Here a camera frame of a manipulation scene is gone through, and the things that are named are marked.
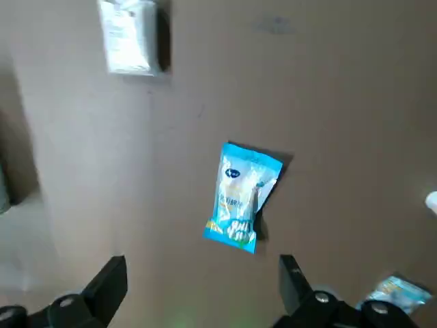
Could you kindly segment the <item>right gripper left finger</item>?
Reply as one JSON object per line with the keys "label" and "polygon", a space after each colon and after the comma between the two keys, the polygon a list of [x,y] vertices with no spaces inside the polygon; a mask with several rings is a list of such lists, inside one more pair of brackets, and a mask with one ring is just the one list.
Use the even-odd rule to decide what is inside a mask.
{"label": "right gripper left finger", "polygon": [[1,308],[6,328],[108,327],[128,290],[124,256],[113,256],[79,294],[67,294],[33,314],[21,305]]}

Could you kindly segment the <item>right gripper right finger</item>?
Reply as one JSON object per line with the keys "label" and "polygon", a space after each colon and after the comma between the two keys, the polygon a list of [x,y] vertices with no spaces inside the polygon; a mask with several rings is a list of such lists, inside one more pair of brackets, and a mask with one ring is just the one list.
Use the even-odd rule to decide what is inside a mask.
{"label": "right gripper right finger", "polygon": [[286,315],[274,328],[417,328],[402,309],[386,301],[365,301],[359,309],[325,290],[314,290],[292,255],[279,256],[279,290]]}

